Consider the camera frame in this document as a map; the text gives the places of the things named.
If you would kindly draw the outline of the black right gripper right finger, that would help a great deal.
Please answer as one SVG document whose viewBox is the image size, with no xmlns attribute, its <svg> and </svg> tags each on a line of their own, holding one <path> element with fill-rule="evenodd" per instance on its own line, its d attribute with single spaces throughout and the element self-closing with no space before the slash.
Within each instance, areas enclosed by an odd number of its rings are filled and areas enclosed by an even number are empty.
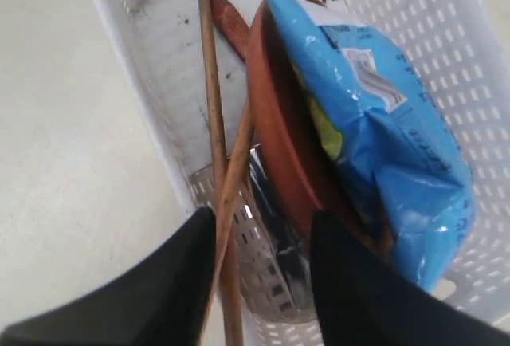
<svg viewBox="0 0 510 346">
<path fill-rule="evenodd" d="M 509 335 L 430 296 L 338 219 L 312 220 L 312 293 L 326 345 L 507 345 Z"/>
</svg>

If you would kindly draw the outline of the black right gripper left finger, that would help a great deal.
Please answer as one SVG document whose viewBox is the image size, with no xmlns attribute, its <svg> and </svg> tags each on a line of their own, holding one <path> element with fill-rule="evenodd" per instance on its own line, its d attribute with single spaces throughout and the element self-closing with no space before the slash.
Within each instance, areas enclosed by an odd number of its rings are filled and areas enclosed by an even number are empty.
<svg viewBox="0 0 510 346">
<path fill-rule="evenodd" d="M 3 345 L 197 345 L 214 275 L 216 219 L 200 207 L 154 253 L 67 305 L 12 324 Z"/>
</svg>

